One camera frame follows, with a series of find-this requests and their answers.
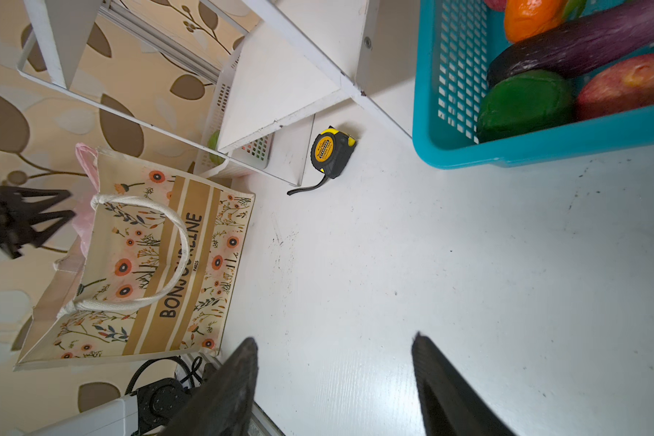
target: tape measure label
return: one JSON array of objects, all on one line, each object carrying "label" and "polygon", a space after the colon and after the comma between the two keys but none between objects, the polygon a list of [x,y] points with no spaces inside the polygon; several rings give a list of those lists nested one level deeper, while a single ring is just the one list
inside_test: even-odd
[{"label": "tape measure label", "polygon": [[324,162],[329,159],[333,150],[334,141],[332,141],[331,137],[325,136],[317,143],[317,147],[315,147],[315,159],[317,162]]}]

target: red apple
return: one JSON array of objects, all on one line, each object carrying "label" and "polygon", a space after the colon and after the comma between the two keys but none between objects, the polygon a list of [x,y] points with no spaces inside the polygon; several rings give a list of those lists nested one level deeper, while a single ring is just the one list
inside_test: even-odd
[{"label": "red apple", "polygon": [[579,120],[654,105],[654,53],[629,58],[597,74],[577,98]]},{"label": "red apple", "polygon": [[485,0],[489,9],[497,12],[504,12],[506,9],[506,0]]}]

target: tape measure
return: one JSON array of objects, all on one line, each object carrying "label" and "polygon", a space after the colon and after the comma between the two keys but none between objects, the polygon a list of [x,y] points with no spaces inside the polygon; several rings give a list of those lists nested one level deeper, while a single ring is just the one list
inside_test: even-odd
[{"label": "tape measure", "polygon": [[325,176],[317,185],[290,190],[288,195],[314,190],[322,186],[328,179],[336,179],[347,166],[355,145],[356,140],[353,137],[332,126],[317,135],[312,144],[312,150],[310,150],[310,161],[315,170],[324,173]]}]

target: green fruit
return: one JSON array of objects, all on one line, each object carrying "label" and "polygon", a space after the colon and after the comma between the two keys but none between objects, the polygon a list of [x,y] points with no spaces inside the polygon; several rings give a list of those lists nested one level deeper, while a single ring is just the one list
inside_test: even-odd
[{"label": "green fruit", "polygon": [[[218,146],[218,136],[220,135],[220,130],[216,130],[213,132],[212,135],[210,135],[209,138],[209,148],[211,150],[216,150],[216,147]],[[210,161],[213,162],[213,164],[218,167],[218,165],[222,164],[225,162],[224,158],[221,158],[220,156],[216,156],[215,154],[209,153],[210,155]]]},{"label": "green fruit", "polygon": [[532,70],[497,84],[482,100],[480,142],[500,140],[573,120],[572,87],[555,73]]}]

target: basket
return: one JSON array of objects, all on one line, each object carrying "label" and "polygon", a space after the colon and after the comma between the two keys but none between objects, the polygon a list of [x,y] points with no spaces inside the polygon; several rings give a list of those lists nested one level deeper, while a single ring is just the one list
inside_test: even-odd
[{"label": "basket", "polygon": [[[218,83],[215,84],[213,91],[213,100],[209,109],[209,115],[206,117],[206,123],[201,135],[201,144],[208,145],[210,136],[219,131],[223,125],[223,115],[225,107],[230,96],[230,89],[235,77],[235,69],[240,60],[242,44],[240,44],[228,59],[225,67],[218,76]],[[269,148],[273,139],[273,133],[254,140],[249,144],[238,147],[237,149],[223,149],[220,152],[229,154],[238,161],[252,165],[253,167],[263,170],[269,163]],[[194,175],[203,178],[219,177],[230,179],[233,177],[245,176],[252,172],[241,165],[230,162],[227,159],[220,165],[211,161],[210,153],[199,150],[194,164]]]},{"label": "basket", "polygon": [[[589,0],[585,15],[620,3]],[[489,10],[483,0],[421,0],[412,136],[427,164],[513,167],[654,144],[654,105],[479,144],[475,132],[488,91],[487,67],[509,45],[504,13]],[[654,44],[628,57],[651,52]],[[578,77],[575,91],[613,64]]]}]

